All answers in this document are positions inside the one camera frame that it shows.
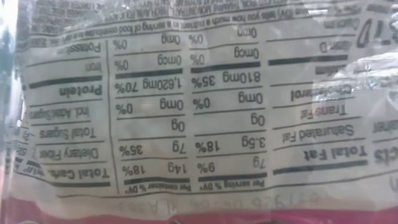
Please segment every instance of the black divider line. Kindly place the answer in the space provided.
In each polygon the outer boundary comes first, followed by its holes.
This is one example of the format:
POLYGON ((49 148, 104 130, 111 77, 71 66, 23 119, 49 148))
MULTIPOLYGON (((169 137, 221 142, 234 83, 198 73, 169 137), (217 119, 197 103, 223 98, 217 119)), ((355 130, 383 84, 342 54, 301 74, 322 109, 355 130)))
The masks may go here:
POLYGON ((243 68, 257 68, 261 67, 260 62, 242 62, 242 63, 229 63, 220 65, 210 65, 205 67, 191 68, 191 73, 205 73, 229 69, 243 69, 243 68))
POLYGON ((304 143, 304 144, 295 144, 295 145, 289 145, 289 146, 284 146, 284 147, 278 147, 273 149, 273 151, 278 151, 281 149, 288 149, 291 147, 300 147, 300 146, 314 146, 318 144, 330 144, 330 143, 338 143, 338 142, 350 142, 350 141, 363 141, 366 138, 353 138, 353 139, 342 139, 342 140, 335 140, 335 141, 323 141, 323 142, 316 142, 316 143, 304 143))
POLYGON ((83 82, 95 82, 101 81, 102 75, 89 76, 89 77, 71 77, 71 78, 58 78, 53 80, 44 80, 29 84, 30 89, 51 86, 51 85, 62 85, 69 83, 83 83, 83 82))
POLYGON ((211 50, 217 49, 219 47, 227 47, 227 46, 235 46, 235 45, 255 45, 259 44, 259 42, 250 42, 250 43, 233 43, 233 44, 220 44, 212 47, 197 47, 197 48, 190 48, 190 50, 211 50))
POLYGON ((152 119, 152 118, 170 118, 170 117, 178 117, 185 116, 185 114, 167 114, 167 115, 156 115, 156 116, 140 116, 140 117, 131 117, 131 118, 118 118, 117 120, 125 120, 125 119, 152 119))
POLYGON ((46 64, 50 64, 50 63, 57 63, 57 62, 75 62, 75 61, 79 61, 79 60, 89 60, 89 59, 97 59, 97 58, 101 58, 101 56, 82 57, 82 58, 71 58, 71 59, 61 59, 61 60, 52 60, 52 61, 48 61, 48 62, 33 63, 33 64, 31 64, 31 65, 27 65, 26 67, 30 68, 30 67, 34 67, 34 66, 38 66, 38 65, 46 65, 46 64))
POLYGON ((39 168, 39 169, 42 168, 42 167, 40 166, 40 164, 38 164, 37 162, 34 162, 34 161, 27 161, 26 164, 27 164, 27 165, 30 165, 30 166, 34 166, 34 167, 39 168))
POLYGON ((229 153, 229 154, 205 155, 205 156, 197 156, 197 158, 243 156, 243 155, 253 155, 253 154, 263 154, 263 153, 267 153, 267 151, 239 152, 239 153, 229 153))
POLYGON ((193 115, 204 115, 204 114, 216 114, 216 113, 233 113, 233 112, 243 112, 243 111, 257 111, 265 110, 266 108, 246 108, 246 109, 236 109, 236 110, 223 110, 223 111, 207 111, 194 113, 193 115))
POLYGON ((284 39, 267 40, 267 42, 283 42, 291 40, 308 40, 308 39, 319 39, 319 38, 332 38, 332 37, 356 37, 356 34, 335 34, 335 35, 319 35, 319 36, 308 36, 308 37, 294 37, 284 39))
POLYGON ((52 105, 59 105, 59 104, 66 104, 66 103, 83 103, 83 102, 101 101, 101 100, 102 99, 63 101, 63 102, 55 102, 55 103, 44 103, 41 105, 30 105, 29 107, 33 108, 33 107, 40 107, 40 106, 52 106, 52 105))
POLYGON ((378 139, 378 140, 374 140, 373 143, 388 142, 388 141, 395 141, 395 140, 398 140, 398 137, 387 138, 387 139, 378 139))
POLYGON ((61 124, 80 124, 80 123, 90 123, 91 121, 70 121, 61 123, 47 123, 47 124, 31 124, 31 126, 47 126, 47 125, 61 125, 61 124))
POLYGON ((91 162, 42 162, 45 166, 63 166, 63 165, 86 165, 86 164, 104 164, 107 161, 91 161, 91 162))
POLYGON ((156 51, 150 51, 150 52, 132 52, 132 53, 125 53, 125 54, 115 54, 115 57, 119 56, 128 56, 128 55, 141 55, 141 54, 159 54, 159 53, 168 53, 168 52, 180 52, 181 49, 175 49, 175 50, 156 50, 156 51))
POLYGON ((226 181, 226 180, 247 180, 247 179, 258 179, 258 178, 266 178, 267 172, 260 174, 236 174, 236 175, 214 175, 207 177, 199 177, 199 182, 205 181, 226 181))
POLYGON ((192 94, 211 93, 211 92, 215 92, 215 91, 250 90, 250 89, 256 89, 256 88, 262 88, 262 86, 248 86, 248 87, 236 87, 236 88, 222 88, 222 89, 216 89, 216 90, 194 91, 194 92, 192 92, 192 94))
POLYGON ((328 82, 338 82, 338 81, 356 81, 355 78, 332 78, 328 80, 317 80, 317 81, 309 81, 309 82, 297 82, 297 83, 278 83, 272 84, 270 87, 278 87, 278 86, 292 86, 292 85, 313 85, 317 83, 328 83, 328 82))
POLYGON ((142 77, 159 77, 164 75, 181 75, 182 68, 167 69, 167 70, 154 70, 145 72, 131 72, 116 74, 116 79, 122 78, 142 78, 142 77))
POLYGON ((273 174, 279 175, 279 174, 289 174, 289 173, 296 173, 296 172, 335 170, 335 169, 344 169, 344 168, 367 166, 367 165, 368 165, 367 160, 360 160, 360 161, 350 161, 350 162, 338 162, 338 163, 334 163, 334 164, 285 167, 285 168, 281 168, 281 169, 274 169, 273 174))
POLYGON ((84 142, 57 142, 57 143, 39 143, 36 146, 58 146, 68 144, 90 144, 90 143, 104 143, 105 141, 84 141, 84 142))
POLYGON ((110 187, 110 182, 93 182, 93 183, 55 183, 55 182, 48 182, 50 185, 54 187, 110 187))
POLYGON ((144 177, 124 181, 124 185, 141 184, 146 182, 165 182, 172 184, 189 184, 189 178, 144 177))
POLYGON ((311 57, 273 59, 268 61, 268 66, 292 65, 297 63, 310 63, 310 62, 337 62, 342 60, 348 60, 348 55, 321 55, 321 56, 311 56, 311 57))
POLYGON ((141 160, 146 160, 146 159, 159 159, 159 160, 178 160, 178 159, 188 159, 188 157, 172 157, 172 158, 166 158, 166 157, 143 157, 143 158, 134 158, 134 159, 122 159, 121 161, 141 161, 141 160))
POLYGON ((172 138, 186 138, 187 136, 159 136, 159 137, 147 137, 147 138, 129 138, 119 139, 119 141, 137 141, 137 140, 156 140, 156 139, 172 139, 172 138))
POLYGON ((178 96, 184 95, 184 93, 164 93, 164 94, 151 94, 151 95, 141 95, 141 96, 118 96, 115 99, 131 99, 131 98, 144 98, 144 97, 153 97, 153 96, 178 96))
POLYGON ((272 130, 280 130, 280 129, 285 129, 285 128, 294 128, 294 127, 299 127, 299 126, 309 125, 309 124, 320 124, 320 123, 328 123, 328 122, 335 122, 335 121, 348 121, 348 120, 359 119, 359 118, 362 118, 362 116, 355 116, 355 117, 351 117, 351 118, 330 119, 330 120, 326 120, 326 121, 304 122, 304 123, 300 123, 300 124, 293 124, 293 125, 288 125, 288 126, 276 127, 276 128, 272 128, 272 130))
POLYGON ((144 194, 137 194, 137 195, 118 195, 118 196, 97 196, 97 195, 88 195, 88 194, 74 194, 74 195, 58 195, 59 198, 69 198, 69 197, 93 197, 93 198, 135 198, 141 197, 145 195, 153 195, 153 194, 170 194, 170 195, 209 195, 209 194, 239 194, 244 192, 265 192, 271 189, 277 189, 282 187, 304 187, 304 186, 317 186, 317 185, 325 185, 325 184, 341 184, 341 183, 349 183, 355 182, 359 180, 369 179, 373 177, 380 177, 387 174, 394 174, 397 173, 398 169, 390 170, 387 172, 382 172, 378 174, 371 174, 371 175, 364 175, 361 177, 354 177, 354 178, 347 178, 341 180, 330 180, 324 182, 303 182, 298 184, 280 184, 274 185, 270 187, 265 187, 261 189, 250 189, 250 190, 223 190, 220 192, 168 192, 168 191, 161 191, 161 192, 151 192, 151 193, 144 193, 144 194))
POLYGON ((111 69, 109 67, 109 43, 108 40, 105 42, 105 56, 106 56, 106 71, 108 73, 108 80, 106 82, 107 87, 108 87, 108 133, 109 133, 109 146, 111 150, 111 156, 112 156, 112 165, 113 165, 113 171, 114 171, 114 181, 116 183, 116 190, 118 194, 120 194, 119 190, 119 180, 118 180, 118 173, 116 172, 116 161, 114 158, 114 144, 113 144, 113 134, 112 134, 112 112, 111 112, 111 69))
POLYGON ((318 101, 313 101, 313 102, 308 102, 308 103, 299 103, 296 105, 273 106, 272 108, 273 109, 291 108, 291 107, 296 107, 296 106, 311 105, 314 103, 326 103, 326 102, 331 102, 331 101, 350 100, 350 99, 355 99, 355 96, 350 96, 350 97, 346 97, 346 98, 338 98, 338 99, 318 100, 318 101))
POLYGON ((203 136, 217 136, 217 135, 225 135, 225 134, 247 134, 247 133, 261 133, 266 132, 266 129, 262 130, 252 130, 252 131, 231 131, 231 132, 223 132, 223 133, 208 133, 208 134, 195 134, 195 137, 203 137, 203 136))

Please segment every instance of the nutrition facts label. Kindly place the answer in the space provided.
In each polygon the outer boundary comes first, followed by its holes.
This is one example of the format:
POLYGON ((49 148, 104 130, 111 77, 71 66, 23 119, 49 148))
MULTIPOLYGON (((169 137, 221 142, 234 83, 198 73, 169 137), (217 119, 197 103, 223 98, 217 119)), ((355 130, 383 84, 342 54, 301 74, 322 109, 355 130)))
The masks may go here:
POLYGON ((398 172, 391 5, 38 0, 19 41, 35 178, 60 198, 355 197, 398 172))

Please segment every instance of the plastic packaging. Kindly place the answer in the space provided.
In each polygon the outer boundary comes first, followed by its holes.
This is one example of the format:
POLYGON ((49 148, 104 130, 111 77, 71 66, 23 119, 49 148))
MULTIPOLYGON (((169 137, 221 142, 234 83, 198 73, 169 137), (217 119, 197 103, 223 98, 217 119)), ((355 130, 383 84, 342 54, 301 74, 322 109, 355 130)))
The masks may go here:
POLYGON ((1 223, 397 223, 397 9, 3 1, 1 223))

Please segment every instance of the thick black bar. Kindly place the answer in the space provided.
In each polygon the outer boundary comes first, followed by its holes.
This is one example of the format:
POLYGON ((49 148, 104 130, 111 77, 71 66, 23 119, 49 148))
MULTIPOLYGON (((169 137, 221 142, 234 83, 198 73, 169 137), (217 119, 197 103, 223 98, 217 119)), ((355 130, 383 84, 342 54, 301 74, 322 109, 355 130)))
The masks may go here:
POLYGON ((85 142, 55 142, 55 143, 38 143, 36 146, 58 146, 65 144, 89 144, 89 143, 103 143, 105 141, 85 141, 85 142))
POLYGON ((155 70, 146 72, 131 72, 116 74, 116 79, 121 78, 142 78, 142 77, 157 77, 163 75, 177 75, 182 74, 182 68, 167 69, 167 70, 155 70))
POLYGON ((173 183, 173 184, 186 184, 190 183, 189 178, 166 178, 166 177, 145 177, 145 178, 136 178, 125 180, 124 185, 131 185, 131 184, 140 184, 145 182, 166 182, 166 183, 173 183))
POLYGON ((80 61, 80 60, 89 60, 89 59, 97 59, 101 58, 101 56, 94 56, 94 57, 83 57, 83 58, 70 58, 70 59, 61 59, 61 60, 53 60, 53 61, 48 61, 48 62, 39 62, 39 63, 33 63, 31 65, 28 65, 27 68, 38 66, 38 65, 46 65, 50 63, 57 63, 57 62, 74 62, 74 61, 80 61))
POLYGON ((54 183, 49 182, 54 187, 110 187, 110 182, 97 182, 97 183, 54 183))
POLYGON ((267 173, 260 173, 260 174, 238 174, 238 175, 214 175, 208 177, 199 177, 199 182, 205 181, 217 181, 217 180, 246 180, 246 179, 257 179, 257 178, 266 178, 267 173))
POLYGON ((204 136, 217 136, 217 135, 225 135, 225 134, 247 134, 247 133, 260 133, 260 132, 266 132, 266 129, 260 129, 260 130, 252 130, 252 131, 230 131, 230 132, 225 132, 225 133, 208 133, 208 134, 195 134, 195 137, 204 137, 204 136))
POLYGON ((339 162, 335 164, 286 167, 286 168, 276 169, 273 171, 273 173, 274 175, 278 175, 278 174, 289 174, 293 172, 311 172, 319 170, 344 169, 349 167, 367 166, 367 165, 368 165, 367 160, 361 160, 361 161, 351 161, 351 162, 339 162))
POLYGON ((300 146, 314 146, 314 145, 319 145, 319 144, 331 144, 331 143, 338 143, 338 142, 363 141, 363 140, 366 140, 366 138, 352 138, 352 139, 323 141, 323 142, 315 142, 315 143, 294 144, 294 145, 289 145, 289 146, 278 147, 278 148, 273 149, 273 151, 278 151, 278 150, 288 149, 288 148, 293 148, 293 147, 300 147, 300 146))
POLYGON ((118 141, 156 140, 156 139, 186 138, 186 137, 187 136, 160 136, 160 137, 147 137, 147 138, 119 139, 118 141))
POLYGON ((260 67, 260 62, 244 62, 244 63, 231 63, 222 65, 210 65, 200 68, 191 68, 191 73, 203 73, 228 69, 241 69, 241 68, 257 68, 260 67))
POLYGON ((309 63, 309 62, 336 62, 348 60, 348 55, 322 55, 311 57, 297 57, 297 58, 283 58, 269 60, 268 65, 291 65, 296 63, 309 63))
POLYGON ((102 99, 91 99, 91 100, 75 100, 75 101, 63 101, 63 102, 55 102, 55 103, 45 103, 41 105, 30 105, 29 107, 40 107, 40 106, 52 106, 52 105, 59 105, 64 103, 82 103, 82 102, 90 102, 90 101, 101 101, 102 99))
POLYGON ((355 37, 355 36, 356 36, 356 34, 319 35, 319 36, 309 36, 309 37, 294 37, 294 38, 286 38, 286 39, 267 40, 267 42, 292 41, 292 40, 313 40, 313 39, 319 39, 319 38, 355 37))
POLYGON ((29 84, 29 88, 40 88, 50 85, 60 85, 60 84, 67 84, 67 83, 82 83, 82 82, 94 82, 94 81, 101 81, 102 75, 96 75, 91 77, 71 77, 71 78, 58 78, 53 80, 44 80, 40 82, 35 82, 29 84))

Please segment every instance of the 9% text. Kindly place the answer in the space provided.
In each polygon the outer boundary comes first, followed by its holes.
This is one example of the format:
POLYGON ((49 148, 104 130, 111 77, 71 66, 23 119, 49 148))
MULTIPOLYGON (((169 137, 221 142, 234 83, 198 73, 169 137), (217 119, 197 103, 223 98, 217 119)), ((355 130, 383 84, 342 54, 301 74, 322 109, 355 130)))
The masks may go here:
POLYGON ((201 174, 207 174, 209 172, 214 172, 216 170, 214 162, 198 163, 197 167, 201 174))

